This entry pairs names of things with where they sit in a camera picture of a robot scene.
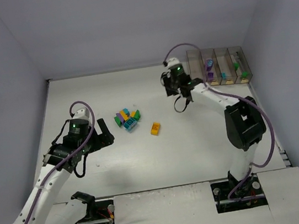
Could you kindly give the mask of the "purple long lego brick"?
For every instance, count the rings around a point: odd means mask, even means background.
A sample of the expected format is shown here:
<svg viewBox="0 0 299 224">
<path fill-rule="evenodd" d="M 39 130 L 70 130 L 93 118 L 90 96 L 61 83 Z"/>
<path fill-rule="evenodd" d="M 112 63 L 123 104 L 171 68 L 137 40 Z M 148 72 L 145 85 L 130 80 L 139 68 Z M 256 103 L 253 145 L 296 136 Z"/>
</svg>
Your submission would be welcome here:
<svg viewBox="0 0 299 224">
<path fill-rule="evenodd" d="M 208 79 L 213 79 L 214 73 L 213 72 L 208 72 L 207 73 L 207 78 Z"/>
</svg>

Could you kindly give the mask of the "purple oval paw lego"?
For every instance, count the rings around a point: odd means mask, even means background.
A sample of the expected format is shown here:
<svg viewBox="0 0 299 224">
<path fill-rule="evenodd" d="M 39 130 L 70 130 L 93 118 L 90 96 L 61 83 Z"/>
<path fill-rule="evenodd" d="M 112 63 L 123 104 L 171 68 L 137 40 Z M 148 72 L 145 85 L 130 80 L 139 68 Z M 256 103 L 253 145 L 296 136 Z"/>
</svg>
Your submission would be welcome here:
<svg viewBox="0 0 299 224">
<path fill-rule="evenodd" d="M 205 61 L 205 70 L 208 72 L 208 71 L 211 71 L 213 67 L 213 59 L 210 59 L 208 58 L 206 61 Z"/>
</svg>

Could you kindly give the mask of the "yellow square lego brick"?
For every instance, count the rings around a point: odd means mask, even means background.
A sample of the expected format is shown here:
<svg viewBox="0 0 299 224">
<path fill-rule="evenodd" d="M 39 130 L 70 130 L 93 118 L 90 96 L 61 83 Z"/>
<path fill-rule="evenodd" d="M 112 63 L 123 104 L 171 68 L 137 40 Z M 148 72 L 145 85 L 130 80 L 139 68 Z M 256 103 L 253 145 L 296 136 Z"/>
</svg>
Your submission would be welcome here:
<svg viewBox="0 0 299 224">
<path fill-rule="evenodd" d="M 151 135 L 157 136 L 159 134 L 160 128 L 161 128 L 160 123 L 154 122 L 150 132 Z"/>
</svg>

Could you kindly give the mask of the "green square lego brick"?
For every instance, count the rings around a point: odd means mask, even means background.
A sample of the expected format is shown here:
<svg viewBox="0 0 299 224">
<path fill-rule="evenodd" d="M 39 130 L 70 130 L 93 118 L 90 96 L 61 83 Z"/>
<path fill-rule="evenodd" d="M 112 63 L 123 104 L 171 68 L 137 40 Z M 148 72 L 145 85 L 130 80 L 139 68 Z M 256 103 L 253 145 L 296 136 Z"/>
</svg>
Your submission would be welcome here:
<svg viewBox="0 0 299 224">
<path fill-rule="evenodd" d="M 234 69 L 237 70 L 239 67 L 239 64 L 237 62 L 233 63 Z"/>
</svg>

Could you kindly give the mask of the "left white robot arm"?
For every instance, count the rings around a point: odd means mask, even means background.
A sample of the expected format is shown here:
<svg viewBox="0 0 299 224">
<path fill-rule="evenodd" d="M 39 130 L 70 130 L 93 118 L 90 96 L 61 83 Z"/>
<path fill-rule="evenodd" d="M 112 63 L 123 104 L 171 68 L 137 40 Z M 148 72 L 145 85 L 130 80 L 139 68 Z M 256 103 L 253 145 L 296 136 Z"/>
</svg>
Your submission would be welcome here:
<svg viewBox="0 0 299 224">
<path fill-rule="evenodd" d="M 77 173 L 77 165 L 80 162 L 86 164 L 89 154 L 114 143 L 114 136 L 102 118 L 73 117 L 65 124 L 69 127 L 68 134 L 61 143 L 57 140 L 51 142 L 33 191 L 12 224 L 78 224 L 97 219 L 99 207 L 95 197 L 77 191 L 63 212 L 50 223 L 46 222 L 55 198 L 71 174 L 84 177 L 84 174 Z"/>
</svg>

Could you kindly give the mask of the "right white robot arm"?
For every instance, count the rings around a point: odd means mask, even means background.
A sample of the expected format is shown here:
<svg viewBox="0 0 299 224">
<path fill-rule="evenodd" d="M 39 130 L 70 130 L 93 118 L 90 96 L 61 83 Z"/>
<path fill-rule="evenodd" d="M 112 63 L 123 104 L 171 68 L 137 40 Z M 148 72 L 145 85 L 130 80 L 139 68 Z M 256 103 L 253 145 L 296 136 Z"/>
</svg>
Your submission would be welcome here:
<svg viewBox="0 0 299 224">
<path fill-rule="evenodd" d="M 239 186 L 250 177 L 255 152 L 266 126 L 262 114 L 252 97 L 240 97 L 212 89 L 200 78 L 186 74 L 183 64 L 176 58 L 164 61 L 165 71 L 161 84 L 167 96 L 184 99 L 185 105 L 201 104 L 219 113 L 225 119 L 227 138 L 234 147 L 228 181 Z"/>
</svg>

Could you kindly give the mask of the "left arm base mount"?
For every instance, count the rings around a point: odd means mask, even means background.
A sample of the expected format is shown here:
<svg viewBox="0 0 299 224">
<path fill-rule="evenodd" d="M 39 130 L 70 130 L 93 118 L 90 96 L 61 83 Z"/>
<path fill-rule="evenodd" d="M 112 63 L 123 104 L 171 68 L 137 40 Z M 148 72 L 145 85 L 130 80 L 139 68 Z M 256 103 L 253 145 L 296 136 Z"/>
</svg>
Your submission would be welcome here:
<svg viewBox="0 0 299 224">
<path fill-rule="evenodd" d="M 98 199 L 94 209 L 75 224 L 114 224 L 114 200 L 112 198 Z"/>
</svg>

